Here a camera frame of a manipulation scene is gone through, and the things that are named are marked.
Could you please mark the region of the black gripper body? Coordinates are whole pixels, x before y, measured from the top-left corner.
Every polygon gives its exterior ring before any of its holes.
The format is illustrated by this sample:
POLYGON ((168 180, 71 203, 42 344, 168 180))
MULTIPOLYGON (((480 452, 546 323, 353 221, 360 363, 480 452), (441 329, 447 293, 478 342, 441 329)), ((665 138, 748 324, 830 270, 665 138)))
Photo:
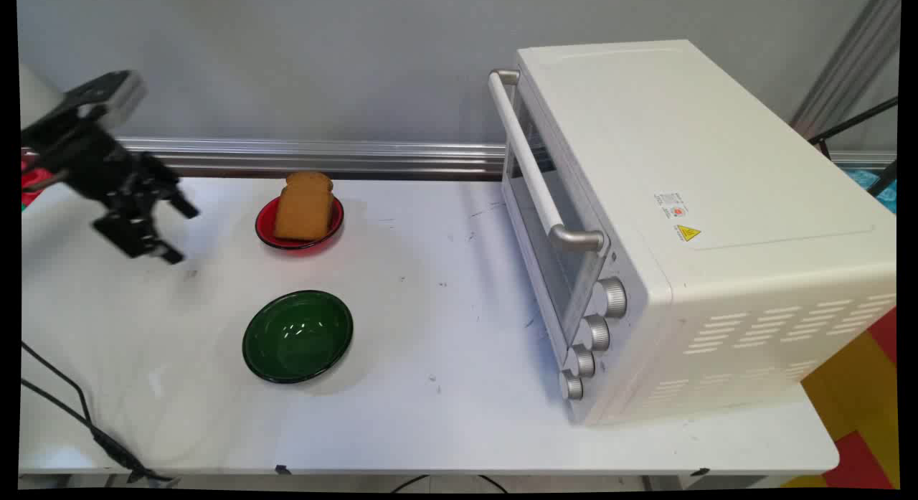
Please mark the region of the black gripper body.
POLYGON ((89 118, 56 117, 24 128, 33 157, 22 169, 22 191, 37 196, 65 184, 82 198, 128 217, 151 218, 156 196, 142 183, 142 154, 129 151, 89 118))

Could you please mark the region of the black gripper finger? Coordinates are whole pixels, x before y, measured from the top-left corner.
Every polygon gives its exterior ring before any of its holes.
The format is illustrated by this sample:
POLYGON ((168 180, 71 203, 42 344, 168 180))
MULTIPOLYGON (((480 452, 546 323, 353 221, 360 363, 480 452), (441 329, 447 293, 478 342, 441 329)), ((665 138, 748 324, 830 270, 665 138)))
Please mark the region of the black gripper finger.
POLYGON ((169 202, 184 218, 193 219, 199 210, 181 192, 180 177, 153 154, 142 154, 142 183, 157 199, 169 202))
POLYGON ((146 255, 163 259, 170 265, 184 260, 183 254, 158 236, 148 217, 108 212, 93 222, 93 228, 129 258, 146 255))

